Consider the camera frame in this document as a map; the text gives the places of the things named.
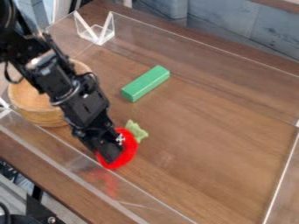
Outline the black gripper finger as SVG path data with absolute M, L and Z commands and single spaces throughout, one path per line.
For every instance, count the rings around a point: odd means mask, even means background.
M 125 137 L 118 132 L 106 133 L 95 138 L 95 158 L 102 165 L 117 161 L 123 151 Z
M 95 143 L 94 139 L 91 137 L 81 137 L 78 140 L 81 141 L 81 143 L 83 144 L 86 149 L 91 153 L 94 153 L 97 150 L 97 143 Z

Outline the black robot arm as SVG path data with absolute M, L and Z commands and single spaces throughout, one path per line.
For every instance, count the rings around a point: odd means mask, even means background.
M 125 136 L 107 117 L 109 101 L 91 72 L 78 74 L 51 35 L 41 31 L 17 9 L 0 0 L 0 63 L 13 66 L 49 103 L 59 108 L 71 135 L 97 155 L 103 166 L 126 162 Z

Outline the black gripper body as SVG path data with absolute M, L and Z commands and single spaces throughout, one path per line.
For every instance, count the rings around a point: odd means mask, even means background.
M 109 102 L 101 89 L 73 87 L 57 98 L 71 135 L 81 142 L 114 142 L 117 132 L 107 117 Z

